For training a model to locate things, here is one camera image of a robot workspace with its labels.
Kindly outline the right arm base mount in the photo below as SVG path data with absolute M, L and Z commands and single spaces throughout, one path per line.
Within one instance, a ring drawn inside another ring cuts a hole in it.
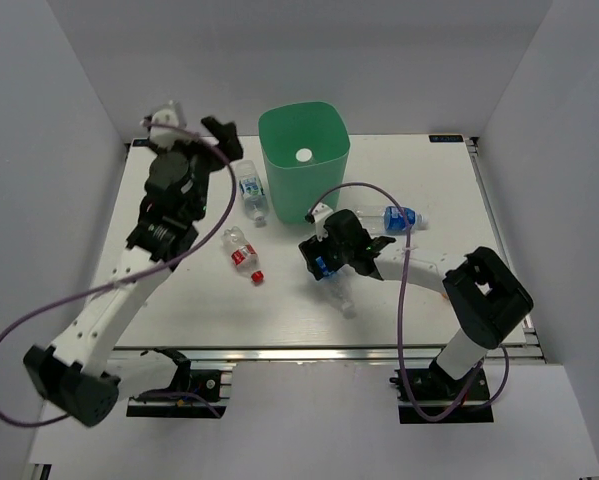
M 450 386 L 435 377 L 427 368 L 407 368 L 407 378 L 420 408 L 429 416 L 441 414 L 455 400 L 468 376 Z M 399 422 L 402 425 L 421 425 L 426 420 L 415 411 L 407 397 L 401 372 L 395 370 L 389 378 L 397 396 Z M 491 397 L 485 372 L 480 370 L 470 389 L 461 397 L 459 406 L 441 424 L 490 424 L 494 422 L 491 406 L 482 407 Z

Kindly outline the crushed bottle red label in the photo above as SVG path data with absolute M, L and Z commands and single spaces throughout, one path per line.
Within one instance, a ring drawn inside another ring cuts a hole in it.
M 230 258 L 235 271 L 248 278 L 254 285 L 260 285 L 265 277 L 261 270 L 259 255 L 246 239 L 239 227 L 226 229 L 221 237 L 225 253 Z

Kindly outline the clear bottle blue label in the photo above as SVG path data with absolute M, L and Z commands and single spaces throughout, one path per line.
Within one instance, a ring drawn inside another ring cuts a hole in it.
M 403 211 L 405 215 L 402 215 L 394 205 L 366 205 L 353 208 L 362 227 L 371 234 L 401 235 L 406 233 L 407 227 L 412 231 L 423 231 L 429 228 L 425 215 L 407 207 L 404 207 Z

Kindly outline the crushed bottle blue label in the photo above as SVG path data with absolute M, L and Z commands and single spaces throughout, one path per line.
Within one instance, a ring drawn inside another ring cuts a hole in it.
M 356 311 L 347 276 L 339 271 L 330 270 L 322 257 L 318 257 L 316 262 L 322 273 L 322 278 L 318 283 L 328 297 L 329 302 L 345 318 L 352 318 Z

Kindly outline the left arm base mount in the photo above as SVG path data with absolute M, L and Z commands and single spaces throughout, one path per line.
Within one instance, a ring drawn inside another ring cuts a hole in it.
M 231 378 L 227 370 L 200 368 L 172 348 L 146 350 L 168 359 L 175 367 L 168 385 L 152 388 L 131 397 L 126 408 L 130 418 L 221 419 L 230 397 Z

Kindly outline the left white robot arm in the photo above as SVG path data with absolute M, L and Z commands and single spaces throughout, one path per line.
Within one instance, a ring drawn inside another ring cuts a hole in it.
M 154 348 L 121 361 L 110 355 L 148 298 L 199 248 L 196 222 L 206 214 L 212 173 L 243 157 L 235 123 L 202 119 L 210 145 L 178 125 L 144 121 L 156 153 L 148 169 L 135 227 L 108 285 L 90 294 L 77 318 L 48 347 L 31 347 L 23 363 L 38 393 L 86 427 L 127 398 L 194 396 L 190 360 Z

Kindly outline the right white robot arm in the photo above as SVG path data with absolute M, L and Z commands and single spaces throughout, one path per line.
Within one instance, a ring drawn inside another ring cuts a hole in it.
M 479 360 L 500 347 L 532 311 L 534 301 L 491 248 L 464 256 L 401 246 L 393 237 L 371 236 L 350 210 L 320 203 L 306 220 L 315 234 L 299 244 L 315 280 L 342 267 L 378 281 L 401 281 L 444 294 L 459 323 L 457 333 L 433 360 L 432 390 L 451 399 L 467 385 Z

